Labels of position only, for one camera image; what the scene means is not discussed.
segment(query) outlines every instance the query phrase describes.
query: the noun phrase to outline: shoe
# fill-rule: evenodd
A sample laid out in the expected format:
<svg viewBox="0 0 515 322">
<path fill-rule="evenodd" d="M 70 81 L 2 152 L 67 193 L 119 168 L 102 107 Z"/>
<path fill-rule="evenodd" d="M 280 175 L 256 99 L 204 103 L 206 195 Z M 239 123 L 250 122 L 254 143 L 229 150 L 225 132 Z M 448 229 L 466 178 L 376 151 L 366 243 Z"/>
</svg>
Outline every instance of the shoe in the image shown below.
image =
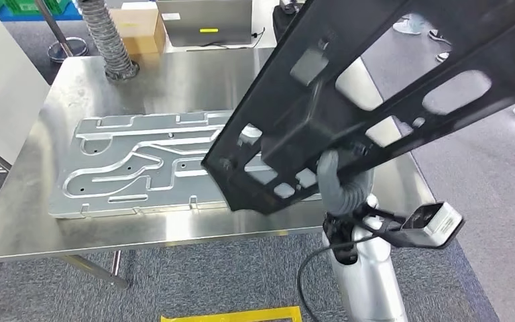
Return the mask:
<svg viewBox="0 0 515 322">
<path fill-rule="evenodd" d="M 442 35 L 442 34 L 440 34 L 440 33 L 439 33 L 439 30 L 437 30 L 437 29 L 432 29 L 432 30 L 430 30 L 430 31 L 427 33 L 427 35 L 429 36 L 429 38 L 431 38 L 431 39 L 435 40 L 436 42 L 444 42 L 444 43 L 446 43 L 446 44 L 448 44 L 448 45 L 451 45 L 451 43 L 450 43 L 447 39 L 445 39 L 445 38 L 443 37 L 443 35 Z"/>
<path fill-rule="evenodd" d="M 435 60 L 437 60 L 438 62 L 444 62 L 448 58 L 449 52 L 442 52 L 440 54 L 435 55 Z"/>
<path fill-rule="evenodd" d="M 401 21 L 401 22 L 396 22 L 392 26 L 392 28 L 394 28 L 394 30 L 396 30 L 397 32 L 399 32 L 401 34 L 406 34 L 406 35 L 419 35 L 419 34 L 421 34 L 421 32 L 414 31 L 410 27 L 409 22 L 410 22 L 409 20 L 404 20 L 404 21 Z"/>
</svg>

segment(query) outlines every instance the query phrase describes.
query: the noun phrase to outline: pole base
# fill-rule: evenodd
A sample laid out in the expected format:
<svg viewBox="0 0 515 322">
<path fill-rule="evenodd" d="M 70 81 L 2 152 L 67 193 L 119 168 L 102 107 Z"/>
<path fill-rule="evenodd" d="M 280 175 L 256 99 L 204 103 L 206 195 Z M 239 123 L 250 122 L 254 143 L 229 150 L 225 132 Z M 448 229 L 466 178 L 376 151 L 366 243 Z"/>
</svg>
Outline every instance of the pole base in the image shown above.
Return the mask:
<svg viewBox="0 0 515 322">
<path fill-rule="evenodd" d="M 86 54 L 88 54 L 88 45 L 82 38 L 68 37 L 66 38 L 66 42 L 68 42 L 74 57 L 86 56 Z M 66 53 L 59 42 L 54 42 L 50 47 L 48 47 L 48 57 L 52 62 L 57 62 L 59 64 L 64 62 L 66 59 Z"/>
</svg>

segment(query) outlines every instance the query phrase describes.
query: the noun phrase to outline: circular hole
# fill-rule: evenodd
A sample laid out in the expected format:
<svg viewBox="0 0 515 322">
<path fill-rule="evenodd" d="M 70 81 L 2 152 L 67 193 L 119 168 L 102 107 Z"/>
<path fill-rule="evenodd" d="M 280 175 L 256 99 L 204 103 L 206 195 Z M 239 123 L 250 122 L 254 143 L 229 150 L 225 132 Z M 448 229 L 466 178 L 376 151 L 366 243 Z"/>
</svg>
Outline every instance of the circular hole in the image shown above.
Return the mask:
<svg viewBox="0 0 515 322">
<path fill-rule="evenodd" d="M 423 124 L 425 123 L 425 119 L 423 117 L 418 117 L 417 119 L 415 119 L 412 123 L 412 125 L 414 127 L 420 127 L 422 126 Z"/>
</svg>

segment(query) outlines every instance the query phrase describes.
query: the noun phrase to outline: person's leg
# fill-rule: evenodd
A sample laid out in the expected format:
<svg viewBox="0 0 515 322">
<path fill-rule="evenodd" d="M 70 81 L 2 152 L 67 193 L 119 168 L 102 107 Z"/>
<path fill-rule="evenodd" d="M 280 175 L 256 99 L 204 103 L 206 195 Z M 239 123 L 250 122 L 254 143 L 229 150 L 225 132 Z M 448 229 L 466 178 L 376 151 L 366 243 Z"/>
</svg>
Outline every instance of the person's leg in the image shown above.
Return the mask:
<svg viewBox="0 0 515 322">
<path fill-rule="evenodd" d="M 419 35 L 423 30 L 424 20 L 423 17 L 417 13 L 410 13 L 408 19 L 396 22 L 392 28 L 397 32 L 408 35 Z"/>
</svg>

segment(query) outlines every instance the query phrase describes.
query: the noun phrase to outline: black cable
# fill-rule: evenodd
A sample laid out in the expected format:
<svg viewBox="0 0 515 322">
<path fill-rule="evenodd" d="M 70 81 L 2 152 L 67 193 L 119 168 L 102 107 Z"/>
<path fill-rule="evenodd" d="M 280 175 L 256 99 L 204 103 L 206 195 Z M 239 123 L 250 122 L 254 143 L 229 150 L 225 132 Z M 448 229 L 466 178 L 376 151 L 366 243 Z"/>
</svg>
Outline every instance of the black cable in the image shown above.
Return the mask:
<svg viewBox="0 0 515 322">
<path fill-rule="evenodd" d="M 242 49 L 242 48 L 255 48 L 258 43 L 260 42 L 260 40 L 262 40 L 262 37 L 264 36 L 264 32 L 266 32 L 266 28 L 264 27 L 262 32 L 254 32 L 251 36 L 254 37 L 254 38 L 257 38 L 258 36 L 260 37 L 256 42 L 255 44 L 252 46 L 252 47 L 238 47 L 238 48 L 231 48 L 231 47 L 228 47 L 228 46 L 224 46 L 222 44 L 220 44 L 222 41 L 219 40 L 219 41 L 216 41 L 216 42 L 209 42 L 208 44 L 204 44 L 204 45 L 201 45 L 200 47 L 208 47 L 208 46 L 218 46 L 218 47 L 222 47 L 222 48 L 226 48 L 226 49 Z"/>
<path fill-rule="evenodd" d="M 252 46 L 252 48 L 255 48 L 255 47 L 259 44 L 260 40 L 262 40 L 262 37 L 264 36 L 264 32 L 266 32 L 266 28 L 265 28 L 265 27 L 264 27 L 264 29 L 262 30 L 262 32 L 260 32 L 259 34 L 255 34 L 255 37 L 256 37 L 256 38 L 257 38 L 258 36 L 259 36 L 260 38 L 255 42 L 255 44 Z"/>
<path fill-rule="evenodd" d="M 359 240 L 353 240 L 353 241 L 348 241 L 346 243 L 334 244 L 334 245 L 330 245 L 330 246 L 327 246 L 327 247 L 319 248 L 319 249 L 313 251 L 312 253 L 310 253 L 305 258 L 303 263 L 301 263 L 301 266 L 299 266 L 299 271 L 297 272 L 297 292 L 299 293 L 299 300 L 303 304 L 303 307 L 305 308 L 305 312 L 307 312 L 307 314 L 313 320 L 313 322 L 320 322 L 320 320 L 319 320 L 319 318 L 315 314 L 313 314 L 313 312 L 311 311 L 309 305 L 307 304 L 307 301 L 305 300 L 305 296 L 303 295 L 303 287 L 302 287 L 302 283 L 301 283 L 302 282 L 301 280 L 302 280 L 303 270 L 305 269 L 307 264 L 313 258 L 317 257 L 319 254 L 322 254 L 323 252 L 326 252 L 327 250 L 338 250 L 340 248 L 351 247 L 351 246 L 354 246 L 355 244 L 366 242 L 366 241 L 371 240 L 371 239 L 376 238 L 376 237 L 377 236 L 375 236 L 375 235 L 371 235 L 371 236 L 367 236 L 367 237 L 361 238 Z"/>
</svg>

